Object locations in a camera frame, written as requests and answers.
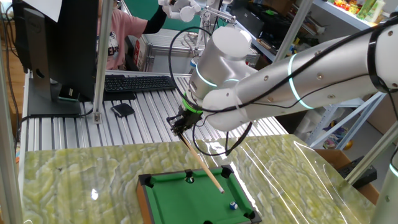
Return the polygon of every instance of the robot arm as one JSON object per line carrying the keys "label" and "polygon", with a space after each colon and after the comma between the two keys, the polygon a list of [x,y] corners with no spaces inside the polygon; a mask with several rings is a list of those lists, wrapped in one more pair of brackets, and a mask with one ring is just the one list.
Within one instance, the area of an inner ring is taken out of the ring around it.
{"label": "robot arm", "polygon": [[158,0],[158,2],[169,18],[184,22],[190,22],[195,14],[201,11],[194,0]]}
{"label": "robot arm", "polygon": [[[378,91],[379,82],[374,78],[376,71],[390,89],[396,89],[398,77],[395,75],[393,53],[398,50],[398,44],[394,42],[393,33],[398,33],[397,25],[384,29],[376,38],[372,33],[357,38],[321,58],[301,75],[290,79],[256,104],[213,114],[207,121],[216,129],[230,131],[260,118],[361,97]],[[209,110],[222,110],[246,103],[271,89],[314,55],[340,40],[322,43],[257,72],[244,63],[249,44],[242,32],[221,27],[208,42],[190,79],[192,100]],[[292,106],[307,94],[309,95]]]}

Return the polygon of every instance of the cue stick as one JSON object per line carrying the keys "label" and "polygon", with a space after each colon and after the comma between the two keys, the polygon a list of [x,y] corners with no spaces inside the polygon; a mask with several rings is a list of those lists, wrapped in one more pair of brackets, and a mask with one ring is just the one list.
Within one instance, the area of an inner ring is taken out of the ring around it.
{"label": "cue stick", "polygon": [[225,192],[224,189],[222,188],[220,183],[217,181],[216,177],[214,177],[214,175],[210,172],[210,170],[206,166],[206,164],[200,159],[200,157],[198,156],[198,153],[192,148],[191,144],[187,141],[187,139],[185,139],[185,137],[182,134],[180,134],[179,136],[180,136],[180,139],[184,142],[184,144],[188,147],[189,151],[194,156],[194,158],[199,162],[201,168],[206,172],[207,176],[210,177],[211,181],[213,181],[213,183],[216,185],[218,190],[223,194]]}

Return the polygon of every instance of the mini pool table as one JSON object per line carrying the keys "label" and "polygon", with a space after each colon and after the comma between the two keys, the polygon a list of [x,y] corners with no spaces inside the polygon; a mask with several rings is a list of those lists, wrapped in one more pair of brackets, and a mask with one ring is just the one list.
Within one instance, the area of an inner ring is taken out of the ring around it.
{"label": "mini pool table", "polygon": [[[261,218],[230,166],[210,169],[225,193],[203,170],[139,176],[137,196],[144,224],[249,224]],[[230,209],[231,202],[238,208]]]}

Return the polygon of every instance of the billiard ball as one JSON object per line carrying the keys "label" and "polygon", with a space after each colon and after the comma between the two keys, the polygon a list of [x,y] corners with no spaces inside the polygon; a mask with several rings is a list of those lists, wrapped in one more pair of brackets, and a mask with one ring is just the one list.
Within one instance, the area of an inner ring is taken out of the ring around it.
{"label": "billiard ball", "polygon": [[238,209],[238,204],[236,202],[231,202],[229,208],[232,210]]}
{"label": "billiard ball", "polygon": [[193,177],[186,177],[186,178],[185,178],[185,181],[186,181],[188,184],[192,184],[192,183],[194,183],[195,179],[194,179]]}

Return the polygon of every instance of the green marble surface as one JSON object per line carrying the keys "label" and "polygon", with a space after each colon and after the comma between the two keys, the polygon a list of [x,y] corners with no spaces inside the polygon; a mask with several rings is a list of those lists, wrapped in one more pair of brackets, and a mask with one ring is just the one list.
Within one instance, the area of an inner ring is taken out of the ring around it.
{"label": "green marble surface", "polygon": [[[223,145],[223,139],[200,143],[212,153]],[[295,136],[246,138],[228,157],[202,158],[209,167],[236,169],[263,223],[369,223],[374,210]],[[200,165],[181,142],[166,142],[26,152],[24,167],[25,223],[136,224],[142,223],[139,174]]]}

